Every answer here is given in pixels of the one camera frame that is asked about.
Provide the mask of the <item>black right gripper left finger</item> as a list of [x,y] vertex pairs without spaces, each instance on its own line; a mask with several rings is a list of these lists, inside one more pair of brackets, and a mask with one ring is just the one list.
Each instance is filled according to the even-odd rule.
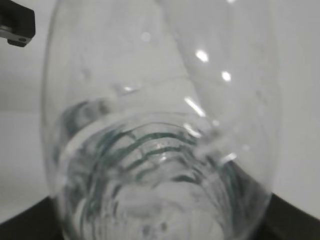
[[0,224],[2,240],[61,240],[62,231],[49,197]]

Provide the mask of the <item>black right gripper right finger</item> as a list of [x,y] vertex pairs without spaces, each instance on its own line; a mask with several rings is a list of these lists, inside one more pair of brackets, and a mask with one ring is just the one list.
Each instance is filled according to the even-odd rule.
[[320,220],[272,195],[258,240],[320,240]]

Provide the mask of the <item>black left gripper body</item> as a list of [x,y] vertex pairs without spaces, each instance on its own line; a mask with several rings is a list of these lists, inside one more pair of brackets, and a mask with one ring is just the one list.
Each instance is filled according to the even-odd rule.
[[16,47],[25,47],[36,34],[35,12],[12,0],[0,1],[0,37]]

